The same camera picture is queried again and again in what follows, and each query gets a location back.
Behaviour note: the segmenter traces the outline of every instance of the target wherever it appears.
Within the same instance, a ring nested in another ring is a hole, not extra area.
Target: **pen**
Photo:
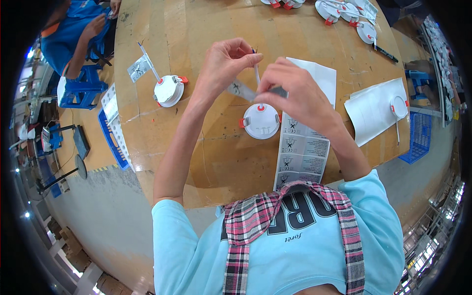
[[[138,42],[138,45],[139,45],[139,47],[141,48],[141,51],[144,53],[144,56],[145,56],[146,59],[148,60],[149,65],[151,66],[151,70],[152,70],[152,72],[154,73],[154,75],[155,75],[156,78],[157,78],[157,81],[158,81],[157,83],[159,83],[159,84],[162,83],[162,79],[159,78],[159,75],[157,74],[156,69],[154,68],[154,65],[152,64],[151,59],[150,59],[149,56],[147,55],[146,50],[144,50],[144,47],[143,47],[139,42]]]
[[[386,52],[385,50],[383,50],[382,48],[380,48],[378,45],[375,46],[374,44],[372,44],[372,47],[377,48],[376,50],[383,53],[384,55],[386,55],[389,59],[393,60],[394,62],[398,62],[398,60],[393,56],[391,55],[390,53]]]

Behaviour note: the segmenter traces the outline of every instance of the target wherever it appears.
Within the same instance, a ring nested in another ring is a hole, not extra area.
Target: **worker in blue shirt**
[[[113,54],[121,0],[108,1],[110,7],[103,8],[93,0],[65,0],[48,19],[41,50],[59,75],[75,79],[85,59],[106,60]]]

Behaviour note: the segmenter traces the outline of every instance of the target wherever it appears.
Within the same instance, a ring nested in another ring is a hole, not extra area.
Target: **wooden table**
[[[259,65],[261,75],[279,56],[314,61],[337,70],[336,111],[354,136],[344,108],[351,93],[399,77],[406,89],[398,47],[380,9],[376,30],[378,45],[397,57],[397,64],[362,42],[346,21],[325,25],[311,0],[290,11],[274,9],[260,0],[123,0],[115,40],[118,108],[131,162],[149,202],[152,203],[153,170],[170,143],[205,52],[213,42],[245,38],[264,54]],[[131,81],[126,69],[142,56],[137,41],[146,48],[161,76],[188,77],[184,95],[174,107],[161,108],[152,98],[157,81],[151,72],[135,84]],[[256,89],[253,70],[245,70],[238,78]],[[257,140],[239,128],[238,119],[249,106],[244,99],[227,92],[216,99],[192,156],[184,189],[186,208],[225,204],[272,190],[279,133]],[[392,126],[361,147],[371,166],[409,149],[408,118],[399,122],[399,130],[399,146],[396,128]],[[339,164],[330,151],[322,183],[341,178]]]

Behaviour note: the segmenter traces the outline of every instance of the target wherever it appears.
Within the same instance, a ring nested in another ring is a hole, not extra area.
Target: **instruction leaflet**
[[[295,180],[319,183],[329,145],[325,136],[283,113],[274,190]]]

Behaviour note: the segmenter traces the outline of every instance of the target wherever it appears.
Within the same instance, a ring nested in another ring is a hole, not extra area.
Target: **barcode label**
[[[359,12],[362,15],[365,15],[366,17],[373,18],[373,19],[376,18],[377,13],[379,12],[379,10],[372,3],[370,3],[369,0],[362,0],[362,3],[360,5],[361,5],[361,8],[363,10],[360,10]],[[375,21],[372,21],[370,19],[368,21],[371,24],[375,25]]]

